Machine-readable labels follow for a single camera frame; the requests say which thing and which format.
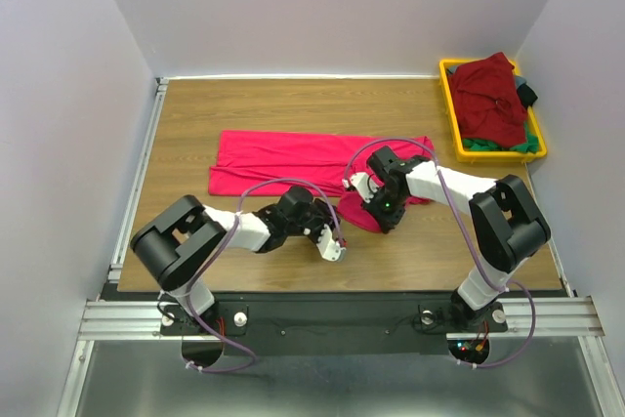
screw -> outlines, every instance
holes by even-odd
[[[169,316],[162,316],[160,318],[160,323],[164,326],[164,327],[169,327],[174,323],[174,320],[169,317]]]
[[[495,310],[492,312],[492,318],[497,324],[503,324],[506,322],[506,314],[501,310]]]
[[[237,314],[235,314],[234,324],[236,325],[236,327],[243,327],[245,324],[247,324],[247,314],[245,314],[244,312],[238,312]]]
[[[430,310],[423,310],[421,313],[421,324],[424,326],[431,326],[434,324],[434,315]]]

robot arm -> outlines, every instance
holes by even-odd
[[[130,246],[160,288],[177,300],[190,295],[202,314],[215,299],[201,281],[190,292],[193,276],[234,226],[236,214],[202,205],[186,195],[133,236]],[[306,236],[327,261],[341,261],[346,248],[333,238],[334,222],[325,202],[305,188],[293,186],[277,203],[238,215],[239,223],[226,248],[267,253],[288,236]],[[188,310],[188,302],[179,301]]]
[[[469,321],[480,317],[516,270],[551,237],[529,190],[516,176],[492,180],[442,167],[437,170],[427,158],[400,159],[387,146],[375,151],[367,165],[383,184],[378,187],[366,173],[354,174],[350,183],[362,197],[362,207],[384,233],[399,223],[409,196],[448,204],[438,171],[454,204],[472,216],[479,260],[496,289],[488,285],[477,267],[472,269],[452,296],[460,316]]]

pink cloth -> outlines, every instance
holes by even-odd
[[[360,207],[358,194],[345,191],[341,183],[345,165],[355,151],[376,139],[379,137],[224,131],[220,137],[217,164],[210,167],[208,192],[240,195],[253,185],[272,178],[300,178],[316,184],[329,196],[340,196],[338,210],[348,222],[370,231],[380,231],[373,217]],[[434,149],[427,137],[416,140]],[[355,160],[350,174],[358,171],[370,173],[366,159],[382,146],[389,146],[400,158],[425,153],[407,142],[375,145]],[[253,195],[282,195],[290,187],[286,183],[275,183],[255,190]],[[425,203],[428,200],[412,197],[409,202]]]

clothing pile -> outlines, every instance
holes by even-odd
[[[503,53],[447,70],[464,148],[472,151],[538,151],[527,128],[527,109],[538,97],[513,73]]]

green cloth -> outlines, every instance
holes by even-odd
[[[538,151],[538,138],[529,132],[525,122],[525,142],[510,148],[502,148],[493,141],[486,139],[463,139],[462,146],[470,151],[519,151],[521,153],[536,153]]]

